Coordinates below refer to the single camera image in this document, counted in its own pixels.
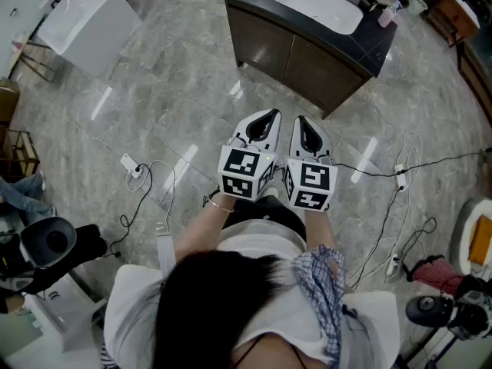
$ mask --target bracelet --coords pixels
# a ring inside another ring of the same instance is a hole
[[[211,199],[210,197],[208,197],[208,201],[209,201],[212,205],[214,205],[216,208],[219,208],[219,209],[221,209],[221,210],[222,210],[222,211],[224,211],[224,212],[227,212],[227,213],[234,213],[234,209],[231,211],[231,210],[229,210],[229,209],[223,208],[223,207],[222,207],[222,206],[220,206],[219,204],[216,204],[215,202],[213,202],[213,201],[212,201],[212,199]]]

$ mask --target black and white marker cube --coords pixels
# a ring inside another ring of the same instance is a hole
[[[337,167],[288,158],[284,183],[290,206],[326,211],[334,193],[337,173]]]
[[[218,163],[221,192],[233,197],[256,200],[273,178],[277,160],[278,156],[272,153],[222,146]]]

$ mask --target checkered cloth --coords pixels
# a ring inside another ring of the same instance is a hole
[[[333,277],[328,261],[338,265],[337,278]],[[341,352],[342,298],[345,289],[344,256],[323,244],[306,251],[292,261],[294,273],[303,292],[313,305],[328,343],[324,353],[328,365],[338,368]]]

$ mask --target gray tile floor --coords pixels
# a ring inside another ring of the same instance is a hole
[[[179,182],[171,209],[177,235],[200,210],[202,196],[216,187],[221,145],[245,116],[264,108],[283,115],[279,152],[286,155],[297,115],[322,124],[334,143],[336,161],[357,166],[369,141],[377,140],[368,171],[391,173],[400,162],[422,161],[475,151],[492,144],[492,131],[480,106],[457,71],[456,52],[421,18],[397,16],[398,30],[379,78],[371,79],[328,119],[309,102],[251,67],[236,68],[223,0],[130,0],[143,21],[118,60],[99,78],[89,78],[60,58],[46,55],[58,73],[54,83],[40,81],[18,67],[13,75],[22,95],[13,128],[31,132],[48,178],[46,200],[75,226],[96,223],[112,241],[125,230],[121,214],[131,216],[143,192],[130,193],[120,155],[138,162],[154,159],[175,165]],[[100,294],[108,295],[122,262],[157,266],[154,229],[170,203],[169,168],[155,164],[154,184],[128,238],[119,245],[121,260],[100,259],[77,269]],[[422,168],[414,190],[397,196],[384,237],[364,274],[382,263],[397,240],[401,248],[414,228],[429,217],[437,230],[422,237],[409,254],[413,264],[425,254],[446,254],[461,205],[477,193],[476,157]],[[341,168],[329,215],[349,277],[360,267],[380,234],[394,196],[392,178]],[[273,185],[286,197],[280,177]],[[411,217],[407,213],[411,200]],[[386,284],[386,267],[364,279],[361,291],[397,295],[401,342],[407,349],[424,332],[408,323],[404,304],[424,286],[408,284],[401,274]]]

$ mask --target sink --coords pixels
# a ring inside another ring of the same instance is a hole
[[[275,0],[313,18],[330,30],[352,34],[362,19],[362,11],[347,0]]]

